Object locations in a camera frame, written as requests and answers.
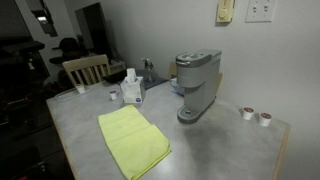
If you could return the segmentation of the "wooden chair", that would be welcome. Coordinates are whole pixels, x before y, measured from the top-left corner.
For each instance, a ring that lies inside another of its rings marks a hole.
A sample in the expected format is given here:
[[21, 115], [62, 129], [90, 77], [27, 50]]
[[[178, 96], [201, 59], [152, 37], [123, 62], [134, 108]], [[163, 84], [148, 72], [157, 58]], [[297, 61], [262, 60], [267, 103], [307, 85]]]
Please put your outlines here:
[[92, 85], [107, 76], [109, 68], [106, 55], [96, 55], [62, 63], [73, 85]]

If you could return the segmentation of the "grey pod coffee machine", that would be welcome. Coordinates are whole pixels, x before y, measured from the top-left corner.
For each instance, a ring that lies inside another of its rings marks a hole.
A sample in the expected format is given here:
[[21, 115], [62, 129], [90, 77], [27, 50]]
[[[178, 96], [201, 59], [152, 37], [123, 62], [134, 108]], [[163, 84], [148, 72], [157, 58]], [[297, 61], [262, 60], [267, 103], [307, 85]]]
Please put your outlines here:
[[184, 89], [184, 104], [177, 111], [181, 123], [197, 122], [215, 101], [221, 50], [200, 49], [176, 57], [177, 84]]

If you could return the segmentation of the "coffee pod right near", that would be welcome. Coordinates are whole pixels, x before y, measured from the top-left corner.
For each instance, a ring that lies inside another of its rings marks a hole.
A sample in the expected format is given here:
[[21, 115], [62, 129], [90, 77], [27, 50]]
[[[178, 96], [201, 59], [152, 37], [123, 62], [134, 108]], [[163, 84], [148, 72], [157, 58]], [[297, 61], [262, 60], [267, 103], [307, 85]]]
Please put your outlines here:
[[242, 118], [245, 120], [250, 120], [254, 115], [254, 110], [251, 107], [242, 108]]

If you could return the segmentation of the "yellow microfiber towel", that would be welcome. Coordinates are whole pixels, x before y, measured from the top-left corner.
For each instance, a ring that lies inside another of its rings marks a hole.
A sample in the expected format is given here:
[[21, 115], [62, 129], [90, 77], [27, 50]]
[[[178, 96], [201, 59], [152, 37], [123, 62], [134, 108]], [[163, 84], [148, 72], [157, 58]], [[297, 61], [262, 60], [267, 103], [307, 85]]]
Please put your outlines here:
[[170, 152], [170, 142], [133, 105], [100, 115], [105, 143], [123, 175], [138, 180]]

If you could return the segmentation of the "coffee pod near tissue box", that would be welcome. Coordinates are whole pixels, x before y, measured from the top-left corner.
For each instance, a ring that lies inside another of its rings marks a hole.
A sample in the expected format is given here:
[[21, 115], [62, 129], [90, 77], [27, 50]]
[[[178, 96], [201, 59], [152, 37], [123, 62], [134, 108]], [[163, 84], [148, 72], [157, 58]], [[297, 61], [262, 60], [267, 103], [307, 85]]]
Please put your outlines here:
[[110, 97], [111, 97], [112, 100], [116, 100], [117, 97], [118, 97], [118, 93], [117, 93], [116, 90], [110, 91], [109, 94], [110, 94]]

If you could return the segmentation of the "dark blue cloth mat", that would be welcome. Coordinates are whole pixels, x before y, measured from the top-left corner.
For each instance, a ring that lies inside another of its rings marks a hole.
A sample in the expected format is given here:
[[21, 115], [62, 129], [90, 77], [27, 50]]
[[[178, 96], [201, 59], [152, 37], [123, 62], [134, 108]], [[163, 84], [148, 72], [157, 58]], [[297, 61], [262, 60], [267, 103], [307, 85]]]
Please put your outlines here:
[[163, 79], [163, 78], [161, 78], [159, 76], [155, 76], [153, 82], [149, 82], [147, 80], [146, 73], [145, 73], [144, 70], [137, 70], [136, 71], [136, 75], [143, 77], [145, 89], [150, 89], [152, 87], [155, 87], [155, 86], [157, 86], [159, 84], [162, 84], [162, 83], [166, 82], [166, 79]]

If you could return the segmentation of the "beige wall thermostat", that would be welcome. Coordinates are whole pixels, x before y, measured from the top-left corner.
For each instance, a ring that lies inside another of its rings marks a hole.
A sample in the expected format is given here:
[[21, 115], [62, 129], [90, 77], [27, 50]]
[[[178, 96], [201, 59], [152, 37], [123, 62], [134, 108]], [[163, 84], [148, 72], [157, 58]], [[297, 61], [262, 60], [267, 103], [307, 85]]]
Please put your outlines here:
[[230, 23], [233, 19], [235, 0], [218, 0], [216, 21]]

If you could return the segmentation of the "small white cup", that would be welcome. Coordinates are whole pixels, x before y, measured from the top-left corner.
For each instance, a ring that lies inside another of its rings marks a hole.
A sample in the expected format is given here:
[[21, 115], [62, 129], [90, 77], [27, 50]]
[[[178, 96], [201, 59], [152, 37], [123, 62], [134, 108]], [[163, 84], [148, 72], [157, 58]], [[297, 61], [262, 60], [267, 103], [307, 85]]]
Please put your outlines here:
[[78, 92], [79, 92], [80, 94], [85, 93], [84, 85], [82, 85], [82, 84], [77, 84], [75, 87], [76, 87], [76, 89], [78, 90]]

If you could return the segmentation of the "black tray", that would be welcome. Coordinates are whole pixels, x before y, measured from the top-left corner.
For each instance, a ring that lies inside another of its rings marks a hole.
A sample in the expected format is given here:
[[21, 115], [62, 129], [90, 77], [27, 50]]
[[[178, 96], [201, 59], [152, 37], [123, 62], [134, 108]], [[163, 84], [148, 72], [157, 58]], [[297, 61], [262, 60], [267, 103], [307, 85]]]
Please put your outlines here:
[[117, 72], [112, 75], [104, 76], [103, 79], [111, 84], [117, 83], [117, 82], [122, 82], [125, 77], [127, 76], [127, 71], [122, 70], [120, 72]]

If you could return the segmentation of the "grey tissue box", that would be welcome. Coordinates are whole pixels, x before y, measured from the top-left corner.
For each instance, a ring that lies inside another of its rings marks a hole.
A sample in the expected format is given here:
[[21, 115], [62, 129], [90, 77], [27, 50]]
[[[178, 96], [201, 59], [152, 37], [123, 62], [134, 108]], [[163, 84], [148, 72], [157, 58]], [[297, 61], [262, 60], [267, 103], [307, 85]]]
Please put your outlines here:
[[142, 104], [145, 98], [144, 78], [137, 76], [134, 68], [126, 70], [127, 76], [120, 87], [126, 104]]

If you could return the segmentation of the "coffee pod right far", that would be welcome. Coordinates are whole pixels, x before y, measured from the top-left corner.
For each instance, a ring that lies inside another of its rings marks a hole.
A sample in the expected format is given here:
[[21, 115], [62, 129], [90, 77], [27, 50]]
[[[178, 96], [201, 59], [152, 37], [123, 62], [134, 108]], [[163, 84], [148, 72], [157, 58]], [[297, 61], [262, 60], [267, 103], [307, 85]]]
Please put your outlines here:
[[267, 127], [271, 122], [272, 116], [268, 113], [260, 113], [259, 114], [259, 124], [261, 126]]

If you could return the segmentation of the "blue pack behind machine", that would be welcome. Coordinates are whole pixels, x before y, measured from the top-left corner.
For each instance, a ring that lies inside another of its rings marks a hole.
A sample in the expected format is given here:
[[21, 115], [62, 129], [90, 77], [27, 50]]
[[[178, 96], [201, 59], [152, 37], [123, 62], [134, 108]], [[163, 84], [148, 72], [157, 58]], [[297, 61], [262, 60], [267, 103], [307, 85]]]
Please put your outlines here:
[[178, 95], [181, 95], [181, 96], [184, 95], [184, 88], [178, 85], [176, 78], [173, 78], [173, 79], [170, 80], [170, 85], [171, 85], [171, 88], [172, 88], [173, 92], [175, 92], [175, 93], [177, 93]]

